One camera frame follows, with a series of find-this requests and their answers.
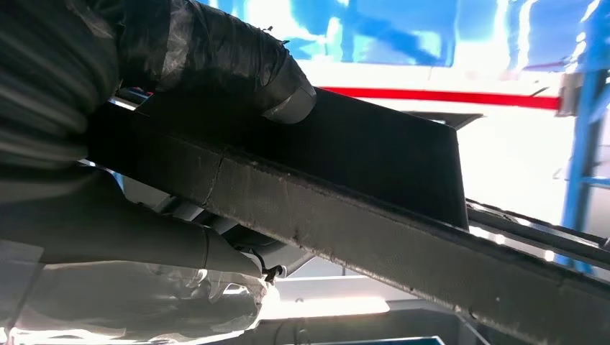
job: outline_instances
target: cable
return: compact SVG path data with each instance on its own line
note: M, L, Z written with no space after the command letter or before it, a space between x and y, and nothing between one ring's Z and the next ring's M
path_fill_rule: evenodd
M81 61L91 72L97 83L100 101L105 101L117 86L119 79L118 59L114 40L91 40L84 32L83 23L78 22L76 16L62 15L52 1L18 1L20 7L31 14L46 29L46 32L55 37Z
M0 29L0 49L4 54L10 52L28 65L44 70L69 90L84 109L95 109L98 96L92 78L87 78L83 74L86 71L80 70L78 63L71 61L72 56L62 54L60 47L49 46L42 41L42 35L30 32L3 12L0 12L0 22L7 26Z
M258 252L256 250L254 250L253 248L244 248L244 247L239 247L239 246L235 247L235 250L238 250L238 251L242 251L244 249L247 249L247 252L254 255L260 262L261 272L264 275L266 275L265 281L274 285L275 281L276 281L276 277L279 275L282 275L284 273L285 268L279 264L276 266L273 266L271 268L267 268L267 266L265 265L265 260L263 259L263 256L258 254Z
M108 30L100 34L101 27ZM86 131L88 114L119 83L109 28L80 1L3 3L2 167L59 170L86 157L86 146L75 139Z

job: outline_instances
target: red stripe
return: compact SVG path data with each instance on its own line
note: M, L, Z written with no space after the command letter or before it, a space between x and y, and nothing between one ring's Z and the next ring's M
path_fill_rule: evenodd
M523 106L527 108L558 110L559 97L502 95L452 91L396 90L389 88L334 88L323 89L358 98L414 99L420 101L446 101L497 106Z

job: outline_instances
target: overhead light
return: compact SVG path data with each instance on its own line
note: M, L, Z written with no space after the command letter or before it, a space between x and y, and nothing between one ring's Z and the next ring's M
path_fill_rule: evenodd
M322 316L347 316L385 313L390 307L379 297L346 297L280 302L264 310L261 318L315 318Z

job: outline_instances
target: blue lift post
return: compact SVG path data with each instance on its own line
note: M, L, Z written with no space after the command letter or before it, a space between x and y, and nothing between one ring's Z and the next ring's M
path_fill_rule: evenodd
M586 230L591 186L610 186L610 178L593 176L601 128L610 104L610 87L606 85L610 62L607 61L605 42L608 37L606 16L610 14L610 1L595 0L589 7L589 17L583 21L586 48L579 57L583 85L576 113L572 161L562 218L564 227L576 231ZM593 273L590 265L567 257L557 256L556 261L574 267L579 272Z

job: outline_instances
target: blue metal frame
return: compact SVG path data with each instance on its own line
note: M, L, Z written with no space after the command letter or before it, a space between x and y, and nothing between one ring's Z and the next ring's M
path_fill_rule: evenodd
M576 231L586 230L588 197L591 185L610 186L610 178L591 176L599 146L600 129L610 104L610 88L605 86L608 70L603 68L607 53L605 16L610 1L601 0L585 24L586 48L580 56L583 85L575 123L573 155L562 225ZM559 256L557 262L592 273L589 265Z
M123 186L123 175L121 175L121 174L119 174L119 173L117 173L117 172L114 172L114 171L111 171L110 173L112 174L112 176L114 176L114 179L115 179L115 180L117 181L117 183L119 184L119 187L120 187L120 188L121 188L123 191L125 191L125 187Z

